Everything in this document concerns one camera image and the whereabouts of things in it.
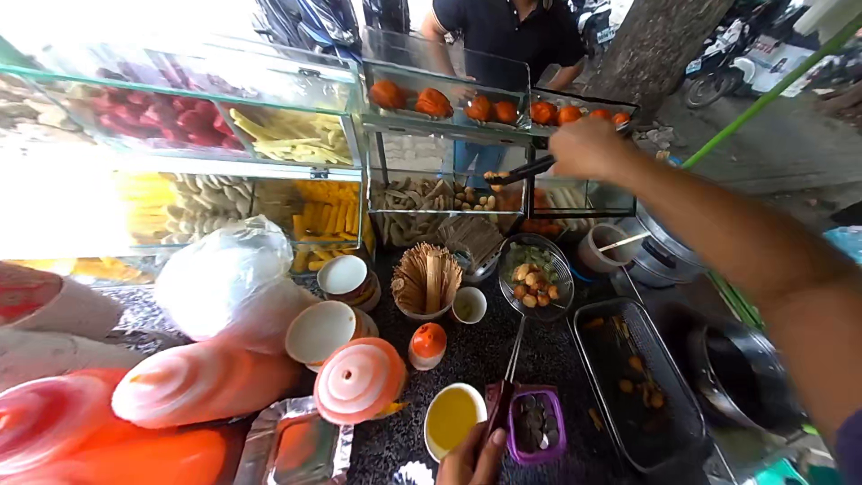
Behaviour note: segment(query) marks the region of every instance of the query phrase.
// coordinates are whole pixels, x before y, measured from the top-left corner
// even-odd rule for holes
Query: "metal pot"
[[[620,227],[633,236],[649,232],[632,260],[629,275],[649,287],[669,287],[692,282],[707,268],[694,251],[671,235],[638,203],[634,217],[622,219]]]
[[[710,321],[689,334],[697,390],[739,425],[788,436],[808,422],[775,347],[760,332]]]

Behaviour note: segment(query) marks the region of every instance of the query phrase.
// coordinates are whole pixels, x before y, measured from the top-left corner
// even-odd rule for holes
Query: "black polo shirt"
[[[437,22],[464,34],[464,48],[518,60],[529,66],[534,85],[549,64],[574,66],[584,57],[578,25],[563,0],[539,0],[520,22],[512,0],[434,0]],[[510,63],[465,53],[468,76],[479,82],[521,91],[527,74]]]

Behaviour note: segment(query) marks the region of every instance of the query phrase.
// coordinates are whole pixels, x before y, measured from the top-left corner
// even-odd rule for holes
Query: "frying basket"
[[[604,323],[584,328],[596,318]],[[653,473],[700,449],[706,440],[703,415],[641,304],[618,298],[583,306],[570,330],[611,437],[637,470]],[[630,356],[640,358],[644,373],[631,367]],[[659,386],[661,408],[647,408],[636,390],[623,392],[620,380],[637,382],[638,375],[651,376]]]
[[[517,243],[524,246],[537,246],[546,249],[553,257],[552,265],[554,271],[557,272],[558,279],[553,283],[557,286],[559,294],[558,299],[552,299],[547,306],[534,306],[530,308],[520,300],[515,298],[516,283],[512,282],[512,269],[508,262],[511,243]],[[515,234],[503,241],[500,246],[499,259],[499,280],[500,291],[509,303],[526,318],[534,318],[537,320],[552,321],[565,315],[572,305],[574,297],[574,281],[572,280],[572,271],[569,269],[569,261],[565,258],[562,251],[559,250],[556,244],[549,241],[545,237],[537,234],[521,233]]]

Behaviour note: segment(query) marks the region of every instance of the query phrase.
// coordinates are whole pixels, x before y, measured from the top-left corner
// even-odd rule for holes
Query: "wooden skewer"
[[[633,243],[635,241],[639,241],[640,239],[643,239],[644,237],[648,237],[648,236],[650,236],[650,233],[645,232],[645,233],[639,234],[637,236],[627,237],[627,238],[623,239],[622,241],[617,241],[617,242],[614,242],[613,244],[608,244],[604,248],[599,248],[598,252],[603,253],[603,252],[607,251],[608,249],[618,248],[618,247],[622,246],[623,244],[629,244],[630,242]]]

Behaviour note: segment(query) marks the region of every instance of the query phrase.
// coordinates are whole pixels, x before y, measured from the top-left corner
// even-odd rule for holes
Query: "license plate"
[[[603,30],[600,30],[598,34],[596,34],[596,40],[598,43],[603,44],[604,42],[610,41],[616,36],[616,27],[608,27]]]
[[[695,59],[692,62],[690,62],[688,66],[685,67],[685,73],[691,74],[693,72],[700,71],[700,68],[701,68],[701,60]]]

